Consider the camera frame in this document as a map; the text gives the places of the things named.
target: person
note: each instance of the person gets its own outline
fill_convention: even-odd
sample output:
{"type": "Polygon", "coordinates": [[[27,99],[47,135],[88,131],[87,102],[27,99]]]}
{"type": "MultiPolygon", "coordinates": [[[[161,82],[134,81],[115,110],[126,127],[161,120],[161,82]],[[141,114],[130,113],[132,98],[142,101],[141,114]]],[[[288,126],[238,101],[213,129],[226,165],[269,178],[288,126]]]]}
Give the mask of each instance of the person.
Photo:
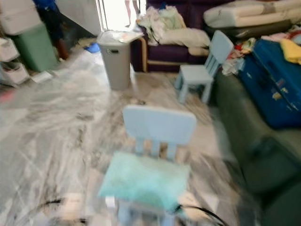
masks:
{"type": "Polygon", "coordinates": [[[137,0],[125,0],[124,3],[126,5],[127,8],[127,16],[128,16],[128,20],[129,20],[129,25],[127,25],[127,27],[129,27],[131,25],[131,9],[130,9],[130,2],[133,2],[133,6],[136,12],[136,17],[138,17],[138,14],[140,13],[140,10],[138,8],[138,4],[137,4],[137,0]]]}
{"type": "Polygon", "coordinates": [[[60,11],[55,0],[33,0],[41,20],[45,23],[52,43],[57,49],[59,57],[66,60],[68,51],[63,40],[60,11]]]}

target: wall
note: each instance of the wall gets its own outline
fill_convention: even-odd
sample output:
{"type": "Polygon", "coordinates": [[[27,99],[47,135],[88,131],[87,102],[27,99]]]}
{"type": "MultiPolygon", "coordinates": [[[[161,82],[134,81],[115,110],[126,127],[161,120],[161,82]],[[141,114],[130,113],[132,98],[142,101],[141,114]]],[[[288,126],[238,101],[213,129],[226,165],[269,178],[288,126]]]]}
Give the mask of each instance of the wall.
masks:
{"type": "Polygon", "coordinates": [[[66,17],[94,35],[100,33],[96,0],[56,0],[56,3],[66,17]]]}

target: sofa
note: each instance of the sofa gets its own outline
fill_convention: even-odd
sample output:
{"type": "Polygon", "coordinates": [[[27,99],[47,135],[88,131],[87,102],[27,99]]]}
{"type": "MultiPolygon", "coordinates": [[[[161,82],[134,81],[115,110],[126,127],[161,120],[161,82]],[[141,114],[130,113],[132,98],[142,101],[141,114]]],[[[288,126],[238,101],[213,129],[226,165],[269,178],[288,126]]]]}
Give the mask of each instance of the sofa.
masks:
{"type": "Polygon", "coordinates": [[[263,226],[301,225],[301,129],[275,130],[234,75],[218,73],[213,96],[263,226]]]}
{"type": "MultiPolygon", "coordinates": [[[[203,13],[231,0],[147,0],[146,7],[160,8],[165,2],[176,6],[189,28],[204,29],[203,13]]],[[[135,72],[166,71],[178,72],[182,64],[204,64],[207,56],[193,56],[188,48],[179,45],[149,46],[148,36],[131,43],[131,64],[135,72]]]]}

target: light blue chair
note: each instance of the light blue chair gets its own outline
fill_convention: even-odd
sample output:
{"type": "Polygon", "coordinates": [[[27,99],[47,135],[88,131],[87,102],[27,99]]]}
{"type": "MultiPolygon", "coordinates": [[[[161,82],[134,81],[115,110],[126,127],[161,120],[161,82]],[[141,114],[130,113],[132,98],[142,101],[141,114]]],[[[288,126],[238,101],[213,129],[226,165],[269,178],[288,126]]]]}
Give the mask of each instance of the light blue chair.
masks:
{"type": "Polygon", "coordinates": [[[174,87],[181,89],[178,100],[185,103],[189,86],[204,85],[202,102],[207,104],[212,83],[218,68],[225,62],[233,49],[233,43],[221,31],[216,31],[209,46],[209,56],[205,65],[181,65],[174,87]]]}
{"type": "Polygon", "coordinates": [[[190,168],[176,164],[177,145],[188,144],[196,126],[196,117],[150,106],[129,105],[123,111],[127,133],[136,138],[136,154],[115,153],[99,191],[100,197],[113,196],[119,201],[118,217],[131,224],[131,210],[160,216],[160,225],[173,226],[178,197],[186,190],[190,168]],[[144,141],[152,141],[149,156],[144,141]],[[159,158],[160,143],[168,144],[167,160],[159,158]]]}

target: trash can lid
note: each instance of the trash can lid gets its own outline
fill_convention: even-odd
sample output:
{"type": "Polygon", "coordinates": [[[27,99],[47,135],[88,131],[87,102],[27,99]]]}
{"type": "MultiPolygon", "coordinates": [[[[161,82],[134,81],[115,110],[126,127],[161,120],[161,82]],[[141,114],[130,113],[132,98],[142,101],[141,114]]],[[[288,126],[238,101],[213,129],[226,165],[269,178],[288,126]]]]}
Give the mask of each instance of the trash can lid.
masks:
{"type": "Polygon", "coordinates": [[[135,39],[142,37],[142,32],[121,32],[121,31],[105,31],[101,32],[97,37],[97,43],[100,45],[127,45],[135,39]]]}

